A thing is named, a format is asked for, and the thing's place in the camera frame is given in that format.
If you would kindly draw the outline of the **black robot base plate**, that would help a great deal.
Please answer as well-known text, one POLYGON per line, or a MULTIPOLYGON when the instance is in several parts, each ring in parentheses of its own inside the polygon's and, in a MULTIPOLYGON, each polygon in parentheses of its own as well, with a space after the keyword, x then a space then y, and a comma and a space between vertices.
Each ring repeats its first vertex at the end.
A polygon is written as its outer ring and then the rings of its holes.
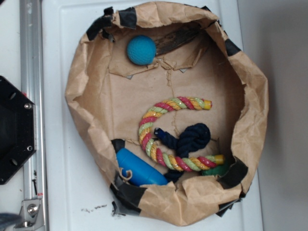
POLYGON ((6 184, 36 151, 34 104, 0 77, 0 184, 6 184))

